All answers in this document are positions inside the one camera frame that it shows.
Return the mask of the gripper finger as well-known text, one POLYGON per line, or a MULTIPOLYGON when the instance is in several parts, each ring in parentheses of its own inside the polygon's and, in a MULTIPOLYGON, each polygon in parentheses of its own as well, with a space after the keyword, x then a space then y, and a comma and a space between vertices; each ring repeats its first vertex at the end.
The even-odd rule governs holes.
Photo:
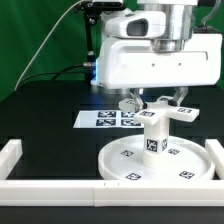
POLYGON ((130 91, 130 94, 134 100, 136 112, 139 112, 147 108, 147 103, 144 102, 141 98, 141 95, 143 94, 143 92, 144 90, 142 88, 135 88, 130 91))
POLYGON ((170 106, 180 106, 188 93, 187 87, 176 87, 174 96, 168 101, 170 106))

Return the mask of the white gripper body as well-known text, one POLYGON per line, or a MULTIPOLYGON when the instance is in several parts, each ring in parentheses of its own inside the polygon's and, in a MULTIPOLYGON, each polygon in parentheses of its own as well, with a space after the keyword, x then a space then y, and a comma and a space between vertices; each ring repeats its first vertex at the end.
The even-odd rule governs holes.
POLYGON ((108 89, 215 84, 222 36, 194 34, 180 51, 157 51, 154 46, 165 25, 161 11, 136 11, 108 20, 99 55, 99 84, 108 89))

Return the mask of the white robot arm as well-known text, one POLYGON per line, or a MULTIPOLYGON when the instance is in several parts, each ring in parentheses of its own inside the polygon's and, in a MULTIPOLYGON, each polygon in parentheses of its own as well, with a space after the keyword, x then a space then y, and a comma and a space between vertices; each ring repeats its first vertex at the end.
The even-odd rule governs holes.
POLYGON ((138 9, 123 0, 93 0, 102 11, 102 45, 96 60, 95 86, 129 90, 119 103, 125 111, 147 107, 145 88, 174 87, 178 105, 190 86, 213 85, 220 77, 222 35, 194 27, 199 0, 137 0, 138 9))

